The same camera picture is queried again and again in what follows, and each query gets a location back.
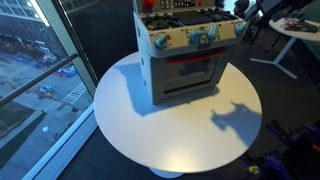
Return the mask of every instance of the stove knob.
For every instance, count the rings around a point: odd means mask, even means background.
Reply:
[[[204,34],[204,31],[200,29],[193,29],[190,32],[190,43],[191,44],[201,43],[201,37],[203,36],[203,34]]]
[[[152,9],[154,6],[154,0],[143,0],[142,4],[145,8]]]
[[[206,37],[209,41],[214,41],[217,37],[218,26],[213,25],[206,29]]]
[[[244,35],[244,32],[247,28],[249,23],[247,22],[238,22],[234,25],[234,32],[236,33],[237,37],[241,37]]]
[[[154,38],[154,44],[158,49],[165,49],[168,44],[168,34],[167,33],[160,33],[157,34]]]

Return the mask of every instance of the stovetop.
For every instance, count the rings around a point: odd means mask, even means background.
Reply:
[[[200,11],[189,10],[161,15],[155,13],[154,15],[148,14],[141,18],[148,30],[151,31],[236,19],[238,19],[236,16],[220,8],[201,9]]]

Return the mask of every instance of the white table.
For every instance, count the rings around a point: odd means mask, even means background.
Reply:
[[[230,163],[250,147],[261,125],[259,97],[231,64],[215,89],[152,105],[138,53],[104,74],[94,111],[102,133],[118,151],[165,178]]]
[[[269,21],[269,25],[276,31],[285,34],[287,36],[291,36],[291,39],[288,41],[288,43],[286,44],[286,46],[282,49],[282,51],[279,53],[279,55],[277,56],[277,58],[274,61],[268,61],[268,60],[260,60],[260,59],[255,59],[255,58],[250,58],[251,61],[254,62],[259,62],[259,63],[266,63],[266,64],[272,64],[275,65],[276,67],[278,67],[280,70],[282,70],[283,72],[285,72],[286,74],[288,74],[290,77],[297,79],[298,77],[296,75],[294,75],[292,72],[290,72],[289,70],[287,70],[286,68],[284,68],[283,66],[281,66],[279,63],[280,61],[283,59],[283,57],[285,56],[285,54],[287,53],[287,51],[291,48],[291,46],[293,45],[293,43],[297,40],[297,39],[302,39],[302,40],[308,40],[308,41],[320,41],[320,32],[317,33],[310,33],[310,32],[298,32],[298,31],[287,31],[284,30],[282,25],[285,22],[285,18],[281,18],[279,21],[277,22],[273,22],[272,20]],[[320,26],[319,23],[316,22],[312,22],[312,21],[306,21],[310,24],[316,25],[316,26]]]

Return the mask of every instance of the red object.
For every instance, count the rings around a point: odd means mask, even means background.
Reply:
[[[165,33],[166,33],[166,32],[159,32],[158,34],[165,34]],[[157,34],[157,35],[158,35],[158,34]],[[156,36],[157,36],[157,35],[156,35]],[[171,40],[171,36],[170,36],[169,34],[168,34],[168,40]]]
[[[312,147],[313,147],[313,149],[315,150],[315,151],[317,151],[318,153],[320,153],[320,147],[318,147],[317,145],[312,145]]]
[[[197,61],[202,61],[205,59],[209,59],[212,57],[216,56],[221,56],[226,50],[219,49],[218,51],[211,52],[208,54],[203,54],[200,56],[194,56],[194,57],[187,57],[187,58],[176,58],[176,59],[167,59],[166,63],[167,64],[181,64],[181,63],[189,63],[189,62],[197,62]]]
[[[143,0],[143,6],[145,8],[151,9],[154,6],[154,0]]]

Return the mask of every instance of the crosswalk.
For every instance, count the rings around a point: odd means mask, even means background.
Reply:
[[[71,93],[69,93],[62,102],[73,104],[77,99],[86,92],[87,88],[83,83],[80,83]]]

